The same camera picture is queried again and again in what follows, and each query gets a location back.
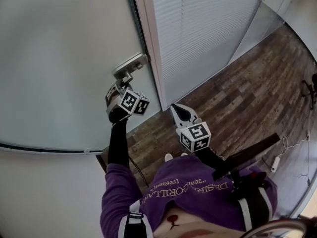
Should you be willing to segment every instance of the window blinds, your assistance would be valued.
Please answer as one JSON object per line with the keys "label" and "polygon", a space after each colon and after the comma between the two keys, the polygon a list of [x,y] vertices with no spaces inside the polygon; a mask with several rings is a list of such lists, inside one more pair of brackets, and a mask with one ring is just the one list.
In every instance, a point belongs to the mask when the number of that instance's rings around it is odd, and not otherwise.
{"label": "window blinds", "polygon": [[224,68],[259,0],[154,0],[168,105]]}

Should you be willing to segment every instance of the white sneaker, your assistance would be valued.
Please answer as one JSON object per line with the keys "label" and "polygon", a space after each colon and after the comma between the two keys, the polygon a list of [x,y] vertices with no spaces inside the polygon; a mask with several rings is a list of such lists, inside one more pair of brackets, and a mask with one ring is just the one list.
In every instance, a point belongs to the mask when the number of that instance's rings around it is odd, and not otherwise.
{"label": "white sneaker", "polygon": [[165,154],[165,162],[173,159],[173,156],[170,153]]}

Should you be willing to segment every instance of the purple shirt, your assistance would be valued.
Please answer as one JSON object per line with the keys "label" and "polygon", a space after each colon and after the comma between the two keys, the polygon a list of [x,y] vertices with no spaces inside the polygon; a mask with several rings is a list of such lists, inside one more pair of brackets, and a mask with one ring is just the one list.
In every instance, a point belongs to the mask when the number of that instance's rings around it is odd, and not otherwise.
{"label": "purple shirt", "polygon": [[[258,167],[252,171],[261,172]],[[150,222],[153,232],[161,223],[171,205],[194,214],[206,222],[226,228],[244,231],[244,221],[238,203],[229,200],[233,189],[232,180],[214,181],[214,169],[203,164],[195,156],[183,156],[166,162],[157,172],[147,193],[142,196],[135,178],[125,166],[109,164],[106,174],[106,192],[102,199],[101,228],[106,238],[116,238],[122,217],[129,214],[129,206],[141,199],[140,212]],[[251,171],[242,170],[241,175]],[[271,186],[266,193],[273,213],[277,206],[277,187]]]}

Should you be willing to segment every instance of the door handle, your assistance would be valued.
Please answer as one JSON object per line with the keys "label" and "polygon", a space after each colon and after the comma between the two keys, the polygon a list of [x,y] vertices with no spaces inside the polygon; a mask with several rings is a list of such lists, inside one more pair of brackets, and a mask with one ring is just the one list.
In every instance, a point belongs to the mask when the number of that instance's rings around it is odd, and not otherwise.
{"label": "door handle", "polygon": [[143,68],[144,65],[148,63],[148,58],[146,54],[138,53],[134,57],[130,58],[128,61],[119,65],[116,69],[112,71],[112,74],[117,80],[121,80],[121,83],[127,84],[132,81],[133,76],[131,73]]}

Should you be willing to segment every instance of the white strap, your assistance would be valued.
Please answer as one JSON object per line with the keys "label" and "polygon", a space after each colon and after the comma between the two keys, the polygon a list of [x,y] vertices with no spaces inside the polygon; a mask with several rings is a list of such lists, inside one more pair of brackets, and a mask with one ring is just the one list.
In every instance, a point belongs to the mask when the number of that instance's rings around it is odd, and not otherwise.
{"label": "white strap", "polygon": [[267,207],[268,207],[268,221],[272,220],[273,218],[273,210],[272,210],[272,205],[271,205],[271,202],[266,194],[266,191],[264,190],[264,188],[262,187],[259,187],[258,188],[263,199],[265,200],[266,204],[267,204]]}
{"label": "white strap", "polygon": [[140,212],[140,200],[130,205],[130,212]]}
{"label": "white strap", "polygon": [[[119,226],[119,231],[118,231],[118,238],[124,238],[124,231],[125,231],[125,226],[128,220],[129,216],[135,216],[135,217],[141,217],[142,213],[140,213],[140,201],[134,202],[132,205],[130,205],[130,214],[127,216],[124,216],[121,219],[120,226]],[[149,220],[145,214],[143,214],[143,218],[129,218],[129,224],[140,224],[141,220],[143,221],[147,233],[147,238],[154,238],[153,237],[153,231],[150,226]]]}
{"label": "white strap", "polygon": [[250,211],[249,211],[249,206],[247,203],[247,200],[245,198],[242,198],[238,200],[241,209],[242,209],[242,214],[243,214],[243,219],[244,219],[244,225],[246,228],[246,231],[249,231],[252,229],[252,223],[251,223],[251,216],[250,216]]}
{"label": "white strap", "polygon": [[121,219],[119,231],[118,231],[118,238],[124,238],[124,230],[125,230],[125,224],[127,223],[127,217],[128,216],[124,216]]}
{"label": "white strap", "polygon": [[143,215],[142,220],[143,220],[143,223],[144,223],[146,231],[147,231],[147,238],[153,238],[153,231],[152,231],[152,228],[151,228],[150,223],[148,221],[148,218],[145,214]]}

